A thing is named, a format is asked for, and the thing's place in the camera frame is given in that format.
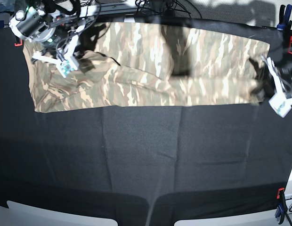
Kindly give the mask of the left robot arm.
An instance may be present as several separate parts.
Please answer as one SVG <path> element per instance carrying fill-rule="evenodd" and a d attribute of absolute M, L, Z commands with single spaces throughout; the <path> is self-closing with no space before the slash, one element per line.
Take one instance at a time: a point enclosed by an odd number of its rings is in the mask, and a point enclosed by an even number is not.
<path fill-rule="evenodd" d="M 276 67 L 286 91 L 292 94 L 292 60 L 283 58 Z"/>

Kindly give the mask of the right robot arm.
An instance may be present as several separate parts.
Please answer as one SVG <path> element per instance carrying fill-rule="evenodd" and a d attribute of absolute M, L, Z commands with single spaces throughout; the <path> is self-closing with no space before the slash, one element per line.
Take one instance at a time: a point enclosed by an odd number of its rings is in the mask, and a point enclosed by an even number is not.
<path fill-rule="evenodd" d="M 53 56 L 80 52 L 81 35 L 96 23 L 102 4 L 97 0 L 70 3 L 71 8 L 64 8 L 58 0 L 17 0 L 9 28 L 19 40 L 39 44 Z"/>

